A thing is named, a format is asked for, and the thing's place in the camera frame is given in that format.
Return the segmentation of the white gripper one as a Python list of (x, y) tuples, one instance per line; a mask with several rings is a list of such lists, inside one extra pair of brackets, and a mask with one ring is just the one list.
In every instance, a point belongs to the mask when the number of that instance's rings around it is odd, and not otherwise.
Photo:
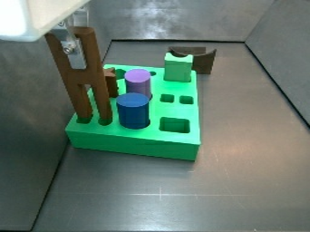
[[(0, 40), (36, 41), (72, 13), (73, 25), (88, 26), (91, 0), (0, 0)], [(86, 68), (80, 39), (65, 25), (51, 30), (60, 41), (71, 68)]]

